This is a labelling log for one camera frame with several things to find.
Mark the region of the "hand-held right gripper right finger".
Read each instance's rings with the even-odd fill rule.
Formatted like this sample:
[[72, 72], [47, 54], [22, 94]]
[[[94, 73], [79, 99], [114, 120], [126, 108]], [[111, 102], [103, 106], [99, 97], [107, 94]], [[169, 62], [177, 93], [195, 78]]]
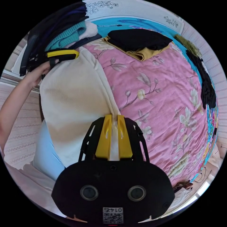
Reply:
[[130, 139], [123, 115], [118, 115], [118, 153], [119, 159], [131, 159], [133, 156]]

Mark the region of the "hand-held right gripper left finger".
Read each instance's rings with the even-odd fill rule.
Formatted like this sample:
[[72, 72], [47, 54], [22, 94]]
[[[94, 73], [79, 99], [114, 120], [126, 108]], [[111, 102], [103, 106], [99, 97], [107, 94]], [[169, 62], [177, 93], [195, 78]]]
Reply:
[[111, 150], [111, 134], [112, 134], [112, 115], [108, 114], [104, 117], [104, 122], [95, 152], [98, 159], [109, 159]]

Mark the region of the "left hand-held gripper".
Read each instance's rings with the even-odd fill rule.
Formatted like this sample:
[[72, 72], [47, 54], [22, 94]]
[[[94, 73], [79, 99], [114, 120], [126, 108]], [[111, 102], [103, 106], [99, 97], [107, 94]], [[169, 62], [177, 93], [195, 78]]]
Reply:
[[27, 71], [31, 72], [41, 64], [51, 61], [51, 69], [58, 63], [67, 60], [73, 60], [79, 57], [79, 52], [71, 49], [61, 49], [51, 52], [43, 52], [32, 57], [28, 61]]

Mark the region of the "person's left hand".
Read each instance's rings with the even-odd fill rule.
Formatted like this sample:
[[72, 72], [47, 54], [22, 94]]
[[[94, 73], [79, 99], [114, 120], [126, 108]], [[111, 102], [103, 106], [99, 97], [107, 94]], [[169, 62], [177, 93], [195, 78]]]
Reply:
[[22, 83], [28, 88], [36, 87], [42, 78], [42, 75], [46, 75], [51, 70], [51, 61], [47, 61], [31, 72], [27, 72], [25, 77], [22, 79]]

